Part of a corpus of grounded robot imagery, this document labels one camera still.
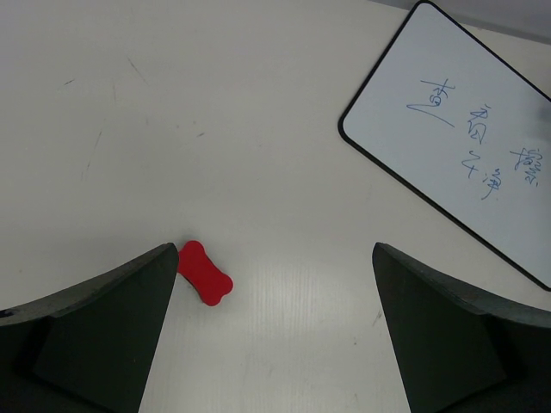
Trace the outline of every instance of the red eraser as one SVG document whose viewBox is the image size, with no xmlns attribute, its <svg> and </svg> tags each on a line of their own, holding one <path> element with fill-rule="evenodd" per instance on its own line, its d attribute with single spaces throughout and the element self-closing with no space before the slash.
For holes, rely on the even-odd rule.
<svg viewBox="0 0 551 413">
<path fill-rule="evenodd" d="M 178 273 L 191 283 L 206 305 L 217 305 L 233 289 L 232 279 L 216 268 L 200 242 L 189 241 L 178 255 Z"/>
</svg>

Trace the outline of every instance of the white table surface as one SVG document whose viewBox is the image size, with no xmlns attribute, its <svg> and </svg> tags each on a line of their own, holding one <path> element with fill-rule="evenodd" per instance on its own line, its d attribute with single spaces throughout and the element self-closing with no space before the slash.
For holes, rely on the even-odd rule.
<svg viewBox="0 0 551 413">
<path fill-rule="evenodd" d="M 2 2 L 0 308 L 201 240 L 235 288 L 211 308 L 176 279 L 141 413 L 407 412 L 376 319 L 377 241 L 551 309 L 337 133 L 405 15 L 365 0 Z M 473 31 L 551 92 L 550 46 Z"/>
</svg>

